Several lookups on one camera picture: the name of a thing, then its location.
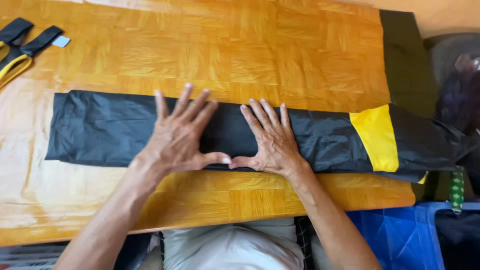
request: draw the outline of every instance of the parquet pattern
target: parquet pattern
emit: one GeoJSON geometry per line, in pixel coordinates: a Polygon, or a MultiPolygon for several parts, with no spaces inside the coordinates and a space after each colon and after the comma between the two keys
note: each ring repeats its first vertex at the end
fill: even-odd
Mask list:
{"type": "MultiPolygon", "coordinates": [[[[52,46],[0,91],[0,245],[68,239],[125,172],[44,161],[53,94],[71,89],[356,112],[390,101],[377,9],[330,0],[3,0],[0,27],[16,17],[56,25],[52,46]]],[[[410,183],[368,174],[319,174],[347,210],[411,205],[410,183]]],[[[304,215],[283,178],[252,172],[170,175],[134,232],[304,215]]]]}

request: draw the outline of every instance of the folded black fabric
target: folded black fabric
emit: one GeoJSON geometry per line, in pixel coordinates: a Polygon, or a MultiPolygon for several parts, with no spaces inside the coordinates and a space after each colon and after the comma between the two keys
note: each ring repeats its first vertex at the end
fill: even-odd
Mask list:
{"type": "MultiPolygon", "coordinates": [[[[173,110],[175,102],[176,98],[167,98],[169,111],[173,110]]],[[[255,137],[239,106],[219,104],[201,138],[201,152],[220,151],[232,157],[256,154],[255,137]]],[[[56,93],[53,107],[46,160],[75,164],[128,166],[145,147],[156,120],[153,96],[72,90],[56,93]]],[[[355,120],[354,126],[350,119],[354,114],[349,113],[296,109],[288,112],[299,151],[314,172],[375,171],[380,175],[418,182],[426,171],[454,171],[455,162],[474,147],[469,137],[451,127],[415,116],[394,105],[389,105],[386,110],[389,115],[371,110],[377,117],[391,119],[389,125],[395,134],[390,135],[394,136],[394,146],[387,146],[394,147],[396,152],[386,152],[385,157],[382,149],[374,149],[378,140],[372,145],[372,140],[367,138],[375,130],[382,130],[380,126],[360,126],[359,120],[355,120]],[[366,133],[357,132],[356,127],[368,130],[366,133]],[[383,165],[372,163],[370,156],[380,163],[393,160],[397,164],[391,169],[391,162],[387,162],[384,167],[389,169],[382,170],[383,165]]],[[[389,134],[378,136],[388,140],[389,134]]],[[[206,169],[228,170],[228,167],[213,164],[206,169]]]]}

